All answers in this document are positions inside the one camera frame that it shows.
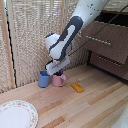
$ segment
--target mug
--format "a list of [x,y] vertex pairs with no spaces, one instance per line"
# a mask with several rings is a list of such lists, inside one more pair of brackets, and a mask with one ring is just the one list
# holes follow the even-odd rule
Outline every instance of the mug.
[[45,88],[49,84],[50,75],[47,74],[47,71],[40,71],[38,85],[42,88]]
[[56,87],[63,86],[66,80],[66,76],[64,74],[62,75],[53,75],[52,77],[52,84]]

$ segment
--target plate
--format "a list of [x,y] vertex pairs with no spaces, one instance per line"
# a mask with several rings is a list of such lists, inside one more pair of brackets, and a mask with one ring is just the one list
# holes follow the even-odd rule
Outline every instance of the plate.
[[38,113],[35,107],[22,100],[0,105],[0,128],[35,128]]

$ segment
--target yellow object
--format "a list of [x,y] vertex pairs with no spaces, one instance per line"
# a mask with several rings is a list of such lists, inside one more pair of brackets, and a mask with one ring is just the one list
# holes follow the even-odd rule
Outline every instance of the yellow object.
[[84,88],[82,88],[78,83],[73,83],[71,86],[78,93],[84,92]]

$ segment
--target wooden surface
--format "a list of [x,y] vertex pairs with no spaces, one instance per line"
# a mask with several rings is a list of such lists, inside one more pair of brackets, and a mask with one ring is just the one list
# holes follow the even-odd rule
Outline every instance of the wooden surface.
[[[39,115],[37,128],[110,128],[128,102],[128,86],[91,66],[64,73],[63,87],[40,88],[35,82],[1,94],[0,104],[12,100],[33,104]],[[85,89],[83,93],[70,86],[75,82]]]

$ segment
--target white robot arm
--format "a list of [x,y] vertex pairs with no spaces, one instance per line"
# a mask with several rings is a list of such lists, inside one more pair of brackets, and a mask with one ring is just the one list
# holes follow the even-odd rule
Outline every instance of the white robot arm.
[[70,63],[68,53],[72,50],[73,38],[101,13],[108,2],[109,0],[80,0],[62,34],[51,33],[46,36],[46,47],[53,58],[53,61],[46,65],[49,75]]

